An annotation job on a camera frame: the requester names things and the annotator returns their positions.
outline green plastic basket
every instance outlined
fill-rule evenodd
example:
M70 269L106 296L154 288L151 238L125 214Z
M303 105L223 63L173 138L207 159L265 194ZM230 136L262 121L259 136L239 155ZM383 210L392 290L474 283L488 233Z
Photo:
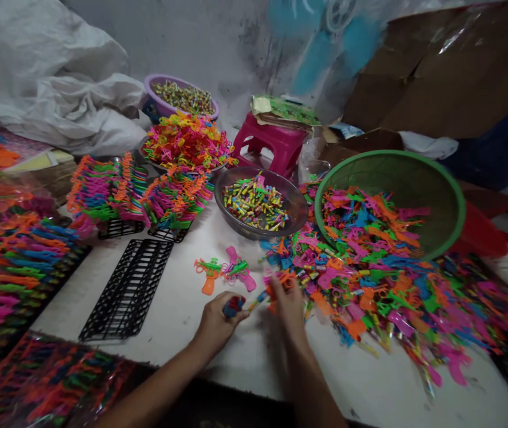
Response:
M321 233L327 235L323 222L323 192L331 186L357 186L368 194L393 193L391 201L398 208L429 206L430 215L422 226L409 231L420 235L417 258L431 260L443 254L458 239L466 218L466 202L457 182L446 170L420 155L399 150L375 150L353 156L333 168L321 182L315 195L315 219Z

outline orange toy gun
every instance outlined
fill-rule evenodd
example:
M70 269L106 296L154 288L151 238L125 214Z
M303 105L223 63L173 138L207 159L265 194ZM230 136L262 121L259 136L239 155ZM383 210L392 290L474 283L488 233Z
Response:
M220 276L222 266L217 262L218 259L216 258L212 258L210 263L205 262L203 259L194 261L196 273L206 271L206 282L204 283L204 287L202 287L202 292L206 295L212 295L214 292L214 280Z

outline white table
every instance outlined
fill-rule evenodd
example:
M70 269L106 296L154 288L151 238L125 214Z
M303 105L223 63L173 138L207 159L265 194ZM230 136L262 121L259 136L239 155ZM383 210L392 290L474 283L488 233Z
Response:
M77 341L129 240L145 238L150 237L143 232L94 242L91 254L32 328ZM262 272L257 259L264 251L234 233L212 201L185 240L175 244L142 331L126 341L103 344L100 349L158 366L167 362L191 340L202 309L211 300L201 293L206 276L195 272L194 260L217 257L226 261L225 250L230 245L258 269L252 272L258 288L247 293L241 282L230 287L220 278L214 294L231 289L246 296L249 305L261 291ZM379 428L508 428L508 386L481 350L468 351L473 363L464 373L470 386L455 384L447 369L441 368L443 387L436 388L436 400L430 403L417 369L396 343L391 355L373 344L380 354L376 359L356 346L342 347L331 325L318 316L308 321L307 331L327 383L348 419ZM284 400L287 383L282 357L273 316L265 307L259 308L238 327L203 377Z

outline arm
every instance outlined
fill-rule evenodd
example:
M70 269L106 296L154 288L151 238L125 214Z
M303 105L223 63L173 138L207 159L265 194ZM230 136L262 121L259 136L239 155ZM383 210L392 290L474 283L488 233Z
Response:
M190 381L222 350L236 326L249 315L238 312L227 319L224 305L235 293L225 291L204 307L194 339L153 376L98 421L96 428L154 427Z
M305 333L303 294L297 282L289 290L274 277L277 315L285 334L289 382L300 427L345 428L347 422L319 368Z

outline cloth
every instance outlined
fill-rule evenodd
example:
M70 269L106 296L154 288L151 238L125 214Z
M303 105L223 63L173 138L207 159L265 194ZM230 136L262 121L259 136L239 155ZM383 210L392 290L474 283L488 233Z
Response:
M430 138L409 131L399 132L407 152L417 153L429 159L442 160L456 153L458 142L448 137Z
M127 53L58 0L0 0L0 127L75 155L118 155L146 132Z

